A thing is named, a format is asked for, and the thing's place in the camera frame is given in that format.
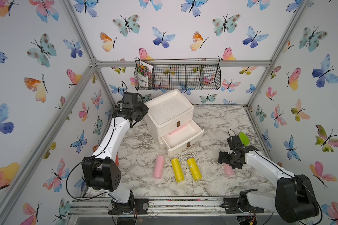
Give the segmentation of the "pink trash bag roll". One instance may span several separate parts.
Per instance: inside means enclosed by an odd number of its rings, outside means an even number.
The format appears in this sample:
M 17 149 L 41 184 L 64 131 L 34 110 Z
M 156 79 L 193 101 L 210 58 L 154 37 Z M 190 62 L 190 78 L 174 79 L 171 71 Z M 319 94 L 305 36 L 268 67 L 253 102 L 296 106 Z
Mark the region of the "pink trash bag roll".
M 228 164 L 224 164 L 224 174 L 226 177 L 231 177 L 235 175 L 234 170 Z
M 185 128 L 186 126 L 187 126 L 187 124 L 184 124 L 184 125 L 178 127 L 177 129 L 175 129 L 174 131 L 171 131 L 169 134 L 173 135 L 174 133 L 176 133 L 176 132 L 180 131 L 181 129 Z
M 158 155 L 155 161 L 155 168 L 153 172 L 153 178 L 161 179 L 163 168 L 164 168 L 165 157 L 162 155 Z

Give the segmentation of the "yellow trash bag roll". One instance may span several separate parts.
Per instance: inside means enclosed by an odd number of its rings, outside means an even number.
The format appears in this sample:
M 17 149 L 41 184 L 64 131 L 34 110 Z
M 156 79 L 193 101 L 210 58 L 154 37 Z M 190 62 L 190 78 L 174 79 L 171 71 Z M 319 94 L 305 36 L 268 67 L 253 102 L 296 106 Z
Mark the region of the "yellow trash bag roll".
M 192 177 L 194 179 L 195 182 L 199 181 L 202 179 L 202 174 L 200 172 L 200 169 L 195 161 L 194 158 L 190 158 L 187 160 L 189 169 L 191 171 Z
M 185 177 L 184 177 L 184 174 L 183 174 L 183 171 L 182 171 L 182 168 L 181 168 L 181 165 L 180 165 L 178 158 L 172 159 L 171 164 L 172 164 L 172 168 L 173 168 L 173 172 L 174 172 L 176 181 L 178 183 L 184 181 Z

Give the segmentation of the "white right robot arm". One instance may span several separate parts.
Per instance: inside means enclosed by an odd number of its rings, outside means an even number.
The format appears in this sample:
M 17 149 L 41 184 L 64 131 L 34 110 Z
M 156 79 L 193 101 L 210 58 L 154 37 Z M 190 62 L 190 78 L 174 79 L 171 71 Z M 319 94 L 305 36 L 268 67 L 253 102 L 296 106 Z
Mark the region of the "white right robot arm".
M 231 152 L 219 152 L 218 163 L 233 169 L 241 169 L 248 164 L 265 176 L 276 187 L 276 192 L 270 194 L 258 189 L 241 191 L 235 202 L 230 199 L 224 201 L 226 209 L 238 208 L 243 213 L 264 209 L 277 213 L 287 223 L 323 216 L 311 180 L 306 175 L 281 168 L 254 146 L 245 146 L 239 136 L 230 136 L 227 143 Z

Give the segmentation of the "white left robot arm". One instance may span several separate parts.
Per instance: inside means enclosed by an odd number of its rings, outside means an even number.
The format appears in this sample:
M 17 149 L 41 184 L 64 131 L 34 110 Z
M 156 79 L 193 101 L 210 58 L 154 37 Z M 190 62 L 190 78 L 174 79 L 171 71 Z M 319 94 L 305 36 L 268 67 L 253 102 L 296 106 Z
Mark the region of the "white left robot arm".
M 91 157 L 81 163 L 85 184 L 95 190 L 108 193 L 115 203 L 132 206 L 133 192 L 121 183 L 121 171 L 116 157 L 122 140 L 148 113 L 149 108 L 139 93 L 126 92 L 110 116 L 108 131 Z

